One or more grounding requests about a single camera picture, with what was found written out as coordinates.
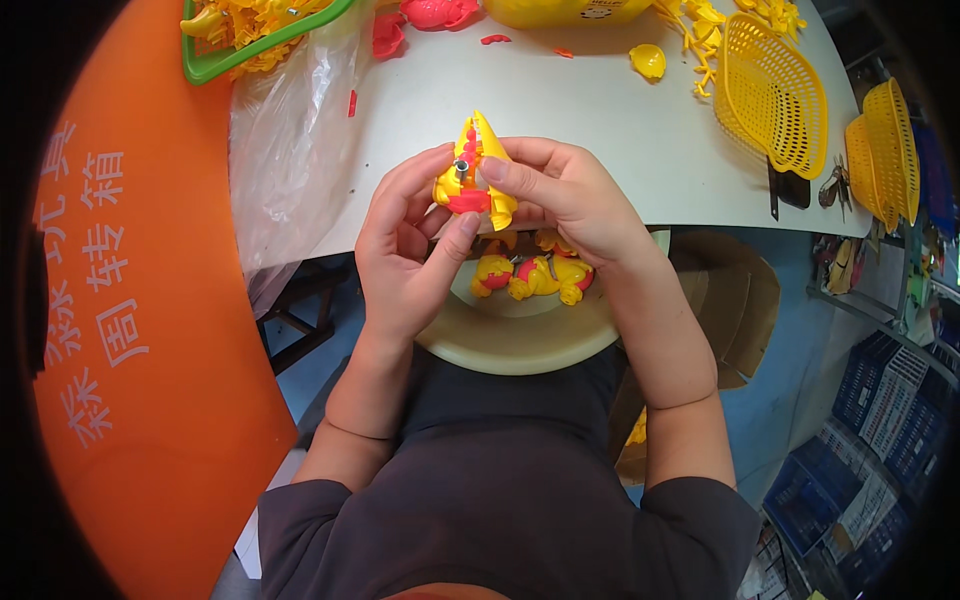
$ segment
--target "person's left hand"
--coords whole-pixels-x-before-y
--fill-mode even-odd
[[[443,206],[427,210],[434,179],[452,163],[453,144],[421,152],[373,192],[355,251],[367,303],[364,327],[384,342],[408,344],[433,321],[480,227],[479,214],[464,213],[423,262],[427,241],[450,218]]]

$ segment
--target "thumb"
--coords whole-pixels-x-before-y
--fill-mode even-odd
[[[465,212],[446,228],[444,236],[420,269],[423,285],[443,287],[446,293],[460,265],[470,254],[470,246],[479,228],[480,214],[476,212]]]
[[[480,161],[484,181],[496,189],[545,208],[564,213],[567,194],[564,185],[525,164],[488,156]]]

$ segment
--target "green basket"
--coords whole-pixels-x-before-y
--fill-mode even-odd
[[[192,37],[181,33],[183,75],[193,85],[205,84],[244,60],[252,59],[265,50],[270,50],[278,44],[332,22],[353,6],[355,1],[333,0],[333,3],[322,11],[306,16],[296,23],[291,23],[252,44],[244,46],[241,50],[233,47],[232,30],[228,30],[228,34],[217,44],[211,44],[202,37]],[[193,0],[185,0],[183,3],[183,19],[192,19],[197,6]]]

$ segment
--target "person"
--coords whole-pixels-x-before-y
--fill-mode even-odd
[[[289,486],[259,500],[267,598],[733,598],[759,534],[735,491],[717,370],[676,274],[590,152],[504,138],[489,184],[592,265],[647,402],[638,509],[606,458],[615,357],[522,377],[415,350],[480,215],[432,205],[452,144],[373,194],[356,243],[367,319]]]

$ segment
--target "orange basket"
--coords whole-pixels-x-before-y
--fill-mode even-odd
[[[920,203],[920,168],[910,115],[897,80],[890,78],[870,90],[863,99],[863,115],[881,203],[913,225]],[[890,229],[890,222],[884,223]]]
[[[897,228],[900,215],[897,208],[884,204],[876,189],[874,177],[874,158],[867,137],[867,117],[860,115],[847,126],[844,134],[847,141],[847,161],[850,164],[850,188],[853,198],[874,213],[887,227],[887,231]]]
[[[713,111],[780,172],[812,180],[827,158],[827,96],[810,63],[757,17],[727,20]]]

